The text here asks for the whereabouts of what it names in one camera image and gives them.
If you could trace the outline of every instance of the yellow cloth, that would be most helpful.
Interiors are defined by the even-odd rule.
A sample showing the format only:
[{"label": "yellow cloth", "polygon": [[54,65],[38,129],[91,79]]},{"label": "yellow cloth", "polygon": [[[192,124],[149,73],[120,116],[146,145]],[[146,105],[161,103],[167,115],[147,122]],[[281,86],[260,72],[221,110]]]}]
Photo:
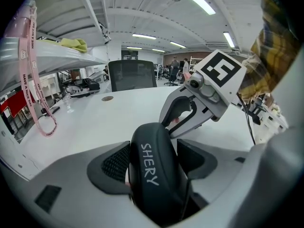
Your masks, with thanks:
[{"label": "yellow cloth", "polygon": [[239,93],[244,100],[270,93],[294,61],[299,41],[288,29],[283,11],[273,0],[262,0],[263,29],[251,51],[253,56],[243,61],[247,68]]},{"label": "yellow cloth", "polygon": [[75,49],[77,51],[80,52],[87,52],[87,45],[86,42],[82,39],[67,39],[67,38],[62,38],[62,40],[58,43],[56,41],[52,41],[52,40],[41,40],[41,41],[45,41],[51,44],[56,44],[56,45],[61,45],[63,47],[68,47],[68,48],[72,48]]}]

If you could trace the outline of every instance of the lanyard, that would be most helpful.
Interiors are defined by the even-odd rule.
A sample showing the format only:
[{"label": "lanyard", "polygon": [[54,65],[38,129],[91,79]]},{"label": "lanyard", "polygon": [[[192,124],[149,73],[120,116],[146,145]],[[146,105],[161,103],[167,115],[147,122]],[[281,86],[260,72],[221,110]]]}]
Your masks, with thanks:
[{"label": "lanyard", "polygon": [[[53,114],[51,113],[47,101],[44,97],[44,93],[42,91],[39,73],[37,69],[37,58],[36,58],[36,24],[37,23],[36,23],[35,14],[36,14],[36,8],[33,9],[33,12],[31,14],[31,22],[30,22],[28,37],[19,38],[19,72],[20,72],[22,91],[27,101],[27,105],[33,117],[33,120],[37,128],[41,132],[41,134],[44,135],[45,137],[50,137],[57,128],[57,121],[53,116]],[[30,69],[31,69],[32,77],[37,89],[38,96],[41,100],[41,104],[46,109],[47,113],[50,115],[50,117],[53,119],[55,123],[53,130],[48,133],[42,130],[34,109],[32,99],[30,97],[29,80],[28,80],[29,79],[28,58],[30,61]]]}]

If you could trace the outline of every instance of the black mesh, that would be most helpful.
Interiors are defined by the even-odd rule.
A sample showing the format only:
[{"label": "black mesh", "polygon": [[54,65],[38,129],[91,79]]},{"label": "black mesh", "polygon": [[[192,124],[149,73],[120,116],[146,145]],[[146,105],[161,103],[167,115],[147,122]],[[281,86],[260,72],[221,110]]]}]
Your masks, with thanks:
[{"label": "black mesh", "polygon": [[125,172],[130,163],[130,146],[126,146],[120,151],[106,158],[101,164],[103,172],[121,182],[125,182]]}]

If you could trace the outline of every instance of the cable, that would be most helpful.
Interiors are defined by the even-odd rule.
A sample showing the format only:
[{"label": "cable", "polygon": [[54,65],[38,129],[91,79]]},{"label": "cable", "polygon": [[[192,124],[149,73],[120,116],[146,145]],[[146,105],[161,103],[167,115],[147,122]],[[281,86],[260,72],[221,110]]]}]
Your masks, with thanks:
[{"label": "cable", "polygon": [[247,120],[247,125],[248,125],[248,129],[249,129],[249,132],[250,132],[250,135],[251,135],[251,138],[252,138],[252,141],[253,141],[253,144],[255,145],[256,144],[256,141],[253,137],[253,134],[252,134],[252,129],[251,129],[251,126],[250,126],[250,121],[249,121],[249,116],[248,116],[248,110],[245,106],[245,103],[244,101],[242,100],[241,96],[239,95],[239,93],[237,93],[237,96],[239,98],[239,100],[241,101],[242,105],[243,105],[243,108],[244,108],[244,112],[245,112],[245,116],[246,116],[246,120]]}]

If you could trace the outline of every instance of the chair backrest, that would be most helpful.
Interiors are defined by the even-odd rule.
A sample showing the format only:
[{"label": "chair backrest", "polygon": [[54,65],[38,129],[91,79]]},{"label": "chair backrest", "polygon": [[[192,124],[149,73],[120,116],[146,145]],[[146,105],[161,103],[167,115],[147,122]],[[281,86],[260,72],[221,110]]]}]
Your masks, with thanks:
[{"label": "chair backrest", "polygon": [[119,60],[109,63],[112,91],[157,87],[153,62]]}]

